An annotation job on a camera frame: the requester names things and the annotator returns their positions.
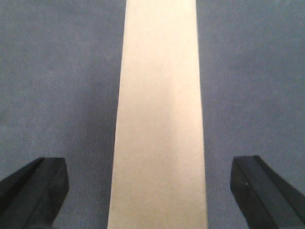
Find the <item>tan paper strip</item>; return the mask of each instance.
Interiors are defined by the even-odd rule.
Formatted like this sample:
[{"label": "tan paper strip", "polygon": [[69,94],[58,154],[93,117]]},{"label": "tan paper strip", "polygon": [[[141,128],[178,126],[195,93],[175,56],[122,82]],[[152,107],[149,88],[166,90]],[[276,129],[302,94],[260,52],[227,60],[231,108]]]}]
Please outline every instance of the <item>tan paper strip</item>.
[{"label": "tan paper strip", "polygon": [[195,0],[127,0],[108,229],[205,229]]}]

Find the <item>floor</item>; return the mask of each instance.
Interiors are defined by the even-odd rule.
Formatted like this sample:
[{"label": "floor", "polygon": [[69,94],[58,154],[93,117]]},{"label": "floor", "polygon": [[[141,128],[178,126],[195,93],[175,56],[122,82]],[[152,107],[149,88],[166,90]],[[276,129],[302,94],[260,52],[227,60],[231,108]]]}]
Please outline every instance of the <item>floor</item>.
[{"label": "floor", "polygon": [[[233,156],[260,155],[305,193],[305,4],[198,0],[197,12],[209,229],[246,228]],[[58,229],[107,227],[124,13],[124,0],[0,2],[0,179],[65,157]]]}]

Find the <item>black plastic piece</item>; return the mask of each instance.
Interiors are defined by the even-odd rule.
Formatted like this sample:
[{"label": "black plastic piece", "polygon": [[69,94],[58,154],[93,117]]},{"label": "black plastic piece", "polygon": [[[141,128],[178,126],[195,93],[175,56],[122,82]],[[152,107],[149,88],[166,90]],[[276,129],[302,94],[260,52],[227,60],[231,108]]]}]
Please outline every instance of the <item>black plastic piece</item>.
[{"label": "black plastic piece", "polygon": [[69,190],[64,158],[38,158],[0,182],[0,229],[50,227]]},{"label": "black plastic piece", "polygon": [[230,186],[251,229],[305,229],[305,196],[259,156],[234,158]]}]

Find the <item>beige strip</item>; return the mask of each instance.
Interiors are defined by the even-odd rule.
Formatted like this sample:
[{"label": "beige strip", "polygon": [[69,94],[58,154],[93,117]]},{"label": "beige strip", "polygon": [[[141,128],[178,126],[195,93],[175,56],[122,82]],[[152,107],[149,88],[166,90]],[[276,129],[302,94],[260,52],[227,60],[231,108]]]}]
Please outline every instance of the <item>beige strip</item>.
[{"label": "beige strip", "polygon": [[127,0],[108,229],[205,229],[195,0]]}]

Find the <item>cardboard strip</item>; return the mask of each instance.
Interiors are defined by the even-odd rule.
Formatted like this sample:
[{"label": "cardboard strip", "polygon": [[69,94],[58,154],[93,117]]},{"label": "cardboard strip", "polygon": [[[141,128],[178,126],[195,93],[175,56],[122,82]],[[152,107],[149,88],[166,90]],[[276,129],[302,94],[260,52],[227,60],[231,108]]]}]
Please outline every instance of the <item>cardboard strip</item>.
[{"label": "cardboard strip", "polygon": [[108,229],[205,228],[195,0],[127,0]]}]

